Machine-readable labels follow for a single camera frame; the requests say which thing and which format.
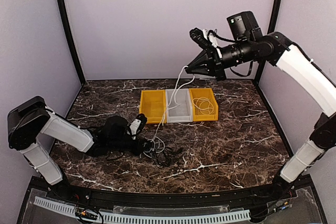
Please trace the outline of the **white translucent bin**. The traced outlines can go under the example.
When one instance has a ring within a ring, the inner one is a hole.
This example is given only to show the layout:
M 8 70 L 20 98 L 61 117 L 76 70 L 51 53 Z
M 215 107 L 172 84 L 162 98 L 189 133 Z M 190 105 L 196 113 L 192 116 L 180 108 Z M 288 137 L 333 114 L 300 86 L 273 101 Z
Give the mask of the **white translucent bin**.
M 173 94 L 173 89 L 166 89 L 167 123 L 188 123 L 193 121 L 193 107 L 189 89 L 180 89 Z

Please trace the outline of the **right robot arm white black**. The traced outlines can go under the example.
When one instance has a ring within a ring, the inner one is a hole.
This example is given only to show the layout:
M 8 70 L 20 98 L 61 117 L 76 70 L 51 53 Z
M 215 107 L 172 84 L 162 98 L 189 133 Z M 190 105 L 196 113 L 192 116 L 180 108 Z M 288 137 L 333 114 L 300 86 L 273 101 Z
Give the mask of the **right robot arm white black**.
M 321 109 L 313 132 L 303 145 L 278 171 L 268 195 L 280 199 L 310 165 L 335 147 L 335 83 L 309 58 L 304 50 L 280 32 L 264 35 L 251 11 L 227 18 L 233 39 L 221 47 L 224 40 L 214 30 L 193 28 L 190 38 L 201 48 L 186 67 L 188 74 L 225 80 L 225 70 L 243 63 L 265 60 L 291 77 Z

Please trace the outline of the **yellow bin front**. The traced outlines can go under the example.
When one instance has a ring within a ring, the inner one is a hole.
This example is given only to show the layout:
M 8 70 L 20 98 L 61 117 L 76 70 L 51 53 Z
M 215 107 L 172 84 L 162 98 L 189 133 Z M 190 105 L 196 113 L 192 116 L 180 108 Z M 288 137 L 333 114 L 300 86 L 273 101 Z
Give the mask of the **yellow bin front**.
M 193 121 L 206 122 L 218 120 L 218 104 L 212 88 L 189 88 Z

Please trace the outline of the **yellow bin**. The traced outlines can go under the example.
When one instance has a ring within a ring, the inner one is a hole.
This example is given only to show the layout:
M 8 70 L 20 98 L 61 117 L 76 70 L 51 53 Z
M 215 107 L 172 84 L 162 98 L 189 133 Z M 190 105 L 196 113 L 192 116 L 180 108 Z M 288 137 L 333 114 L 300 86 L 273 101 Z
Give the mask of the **yellow bin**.
M 140 114 L 147 118 L 147 124 L 158 124 L 166 109 L 165 90 L 142 90 Z
M 218 104 L 212 88 L 189 88 L 193 121 L 206 122 L 218 120 Z

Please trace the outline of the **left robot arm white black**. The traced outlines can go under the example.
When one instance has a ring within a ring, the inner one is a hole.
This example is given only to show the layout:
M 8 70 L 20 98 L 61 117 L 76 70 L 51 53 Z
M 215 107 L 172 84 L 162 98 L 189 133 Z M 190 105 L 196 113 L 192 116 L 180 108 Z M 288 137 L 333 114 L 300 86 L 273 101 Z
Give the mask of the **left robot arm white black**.
M 12 109 L 7 116 L 8 144 L 38 170 L 54 193 L 63 201 L 74 197 L 74 189 L 66 175 L 38 141 L 43 134 L 62 141 L 91 157 L 107 155 L 111 150 L 128 151 L 134 155 L 150 151 L 153 143 L 140 136 L 147 118 L 144 114 L 129 123 L 114 115 L 100 127 L 79 127 L 53 111 L 45 100 L 36 96 Z

